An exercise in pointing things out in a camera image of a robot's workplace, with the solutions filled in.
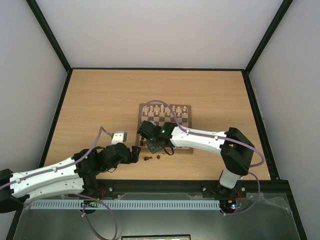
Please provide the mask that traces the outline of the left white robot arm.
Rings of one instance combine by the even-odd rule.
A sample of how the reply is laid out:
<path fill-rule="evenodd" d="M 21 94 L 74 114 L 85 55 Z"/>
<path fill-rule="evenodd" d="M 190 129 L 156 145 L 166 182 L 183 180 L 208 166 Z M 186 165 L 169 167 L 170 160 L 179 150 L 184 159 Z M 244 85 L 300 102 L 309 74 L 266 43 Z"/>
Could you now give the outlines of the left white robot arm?
<path fill-rule="evenodd" d="M 139 160 L 141 149 L 116 143 L 97 146 L 58 163 L 28 172 L 0 172 L 0 212 L 9 213 L 29 203 L 58 195 L 95 195 L 97 175 L 116 169 L 119 164 L 133 164 Z"/>

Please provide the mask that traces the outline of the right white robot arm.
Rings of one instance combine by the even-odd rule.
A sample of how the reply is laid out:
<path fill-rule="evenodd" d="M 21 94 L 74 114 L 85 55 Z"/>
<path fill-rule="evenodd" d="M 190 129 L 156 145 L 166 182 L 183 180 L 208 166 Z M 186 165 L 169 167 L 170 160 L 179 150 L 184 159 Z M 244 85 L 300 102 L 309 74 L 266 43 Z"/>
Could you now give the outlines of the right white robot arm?
<path fill-rule="evenodd" d="M 173 122 L 158 126 L 143 121 L 137 134 L 146 139 L 149 150 L 156 153 L 167 148 L 193 148 L 222 157 L 224 170 L 219 178 L 218 191 L 229 196 L 236 189 L 237 181 L 248 175 L 255 146 L 237 128 L 228 131 L 203 131 L 184 127 Z"/>

